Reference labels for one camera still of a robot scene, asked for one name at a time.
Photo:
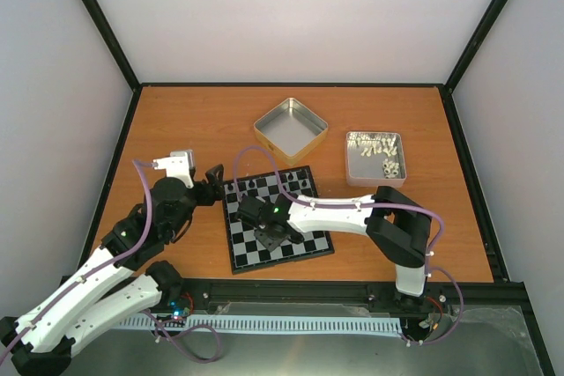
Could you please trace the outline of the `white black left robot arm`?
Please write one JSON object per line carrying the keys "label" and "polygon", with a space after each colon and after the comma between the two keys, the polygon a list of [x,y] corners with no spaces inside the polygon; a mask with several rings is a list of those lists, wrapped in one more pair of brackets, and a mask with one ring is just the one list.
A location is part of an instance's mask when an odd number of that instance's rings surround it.
{"label": "white black left robot arm", "polygon": [[47,299],[19,317],[1,320],[2,358],[20,375],[60,375],[90,343],[133,314],[177,306],[182,277],[165,246],[189,229],[198,206],[222,200],[224,167],[191,181],[194,170],[168,172],[117,222],[84,264]]}

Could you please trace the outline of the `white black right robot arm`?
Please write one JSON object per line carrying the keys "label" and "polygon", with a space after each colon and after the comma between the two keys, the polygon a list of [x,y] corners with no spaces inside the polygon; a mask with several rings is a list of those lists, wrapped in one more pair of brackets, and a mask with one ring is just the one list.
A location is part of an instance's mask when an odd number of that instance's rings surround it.
{"label": "white black right robot arm", "polygon": [[397,292],[414,298],[423,295],[429,274],[431,224],[444,230],[442,219],[392,187],[379,187],[373,195],[322,199],[278,194],[277,199],[250,195],[241,198],[236,217],[255,229],[269,251],[284,241],[300,244],[307,233],[342,232],[369,238],[394,264]]}

